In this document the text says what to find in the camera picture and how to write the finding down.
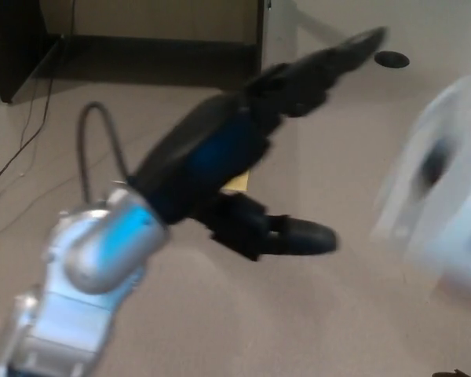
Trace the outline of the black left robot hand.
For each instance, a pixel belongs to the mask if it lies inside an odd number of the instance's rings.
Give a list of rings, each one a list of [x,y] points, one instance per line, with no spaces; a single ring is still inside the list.
[[[263,159],[286,119],[322,106],[329,90],[368,61],[386,34],[385,27],[376,27],[299,60],[274,64],[240,91],[201,102],[149,152],[132,187],[167,225],[194,219],[214,241],[252,261],[264,254],[336,251],[333,229],[268,215],[262,204],[223,188]]]

